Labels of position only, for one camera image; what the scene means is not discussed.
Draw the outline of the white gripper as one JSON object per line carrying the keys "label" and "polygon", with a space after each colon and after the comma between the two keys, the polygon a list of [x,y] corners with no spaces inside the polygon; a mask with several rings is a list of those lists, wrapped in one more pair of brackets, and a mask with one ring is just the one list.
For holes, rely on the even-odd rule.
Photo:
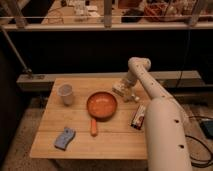
{"label": "white gripper", "polygon": [[132,97],[134,95],[133,87],[136,84],[136,80],[133,77],[126,75],[122,79],[123,83],[123,92],[125,97]]}

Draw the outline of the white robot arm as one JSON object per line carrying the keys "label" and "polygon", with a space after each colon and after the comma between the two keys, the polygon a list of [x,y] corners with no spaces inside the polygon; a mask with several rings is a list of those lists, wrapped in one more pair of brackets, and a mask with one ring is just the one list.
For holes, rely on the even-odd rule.
{"label": "white robot arm", "polygon": [[150,97],[145,112],[149,171],[193,171],[183,124],[186,113],[177,100],[148,72],[148,58],[131,57],[123,82],[141,83]]}

